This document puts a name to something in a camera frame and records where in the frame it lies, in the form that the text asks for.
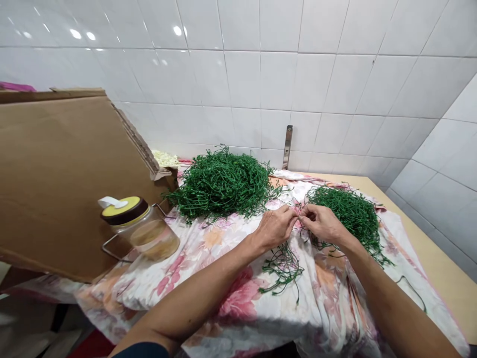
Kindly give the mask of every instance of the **person's arm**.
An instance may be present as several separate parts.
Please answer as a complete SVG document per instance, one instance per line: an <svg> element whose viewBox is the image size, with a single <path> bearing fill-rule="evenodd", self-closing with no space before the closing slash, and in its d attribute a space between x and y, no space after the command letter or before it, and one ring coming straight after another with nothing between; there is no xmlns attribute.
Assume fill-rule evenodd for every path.
<svg viewBox="0 0 477 358"><path fill-rule="evenodd" d="M299 220L348 257L366 291L369 310L397 357L460 357L434 322L389 278L331 209L308 204Z"/></svg>
<svg viewBox="0 0 477 358"><path fill-rule="evenodd" d="M238 274L290 237L296 217L287 205L265 212L255 232L166 295L129 331L110 357L139 342L158 343L173 356L217 310Z"/></svg>

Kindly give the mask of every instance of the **white tiled wall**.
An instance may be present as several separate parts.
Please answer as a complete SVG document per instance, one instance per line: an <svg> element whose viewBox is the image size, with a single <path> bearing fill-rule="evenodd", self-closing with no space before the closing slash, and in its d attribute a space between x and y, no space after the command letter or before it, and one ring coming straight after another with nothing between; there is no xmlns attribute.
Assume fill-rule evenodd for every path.
<svg viewBox="0 0 477 358"><path fill-rule="evenodd" d="M386 188L477 72L476 23L475 0L0 0L0 81L103 87L184 157L279 167L293 124L290 169Z"/></svg>
<svg viewBox="0 0 477 358"><path fill-rule="evenodd" d="M388 196L477 282L477 75Z"/></svg>

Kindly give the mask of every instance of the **person's hand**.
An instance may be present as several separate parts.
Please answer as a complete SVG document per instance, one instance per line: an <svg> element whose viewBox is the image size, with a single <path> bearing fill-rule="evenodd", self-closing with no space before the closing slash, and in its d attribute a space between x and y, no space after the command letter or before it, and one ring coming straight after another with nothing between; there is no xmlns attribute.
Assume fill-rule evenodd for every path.
<svg viewBox="0 0 477 358"><path fill-rule="evenodd" d="M290 237L298 214L288 205L266 211L258 228L250 234L250 240L261 254L283 244Z"/></svg>
<svg viewBox="0 0 477 358"><path fill-rule="evenodd" d="M307 204L298 219L305 229L310 230L320 240L339 247L356 240L328 207Z"/></svg>

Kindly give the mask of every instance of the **forearm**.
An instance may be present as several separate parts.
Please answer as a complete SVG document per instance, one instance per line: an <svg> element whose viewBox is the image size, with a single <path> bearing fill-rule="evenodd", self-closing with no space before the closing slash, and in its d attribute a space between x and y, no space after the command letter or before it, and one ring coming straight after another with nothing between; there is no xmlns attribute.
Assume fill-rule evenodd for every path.
<svg viewBox="0 0 477 358"><path fill-rule="evenodd" d="M449 340L356 238L342 251L366 291L368 308L397 357L459 357Z"/></svg>
<svg viewBox="0 0 477 358"><path fill-rule="evenodd" d="M166 295L131 329L112 355L141 341L159 342L173 353L214 313L238 274L261 254L263 250L248 235Z"/></svg>

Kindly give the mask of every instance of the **dark sleeve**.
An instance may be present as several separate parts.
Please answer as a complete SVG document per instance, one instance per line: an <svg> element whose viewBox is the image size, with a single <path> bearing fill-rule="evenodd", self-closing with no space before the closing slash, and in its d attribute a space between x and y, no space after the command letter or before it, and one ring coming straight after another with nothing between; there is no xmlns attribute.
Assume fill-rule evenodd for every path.
<svg viewBox="0 0 477 358"><path fill-rule="evenodd" d="M169 353L157 343L140 342L127 347L113 358L169 358Z"/></svg>

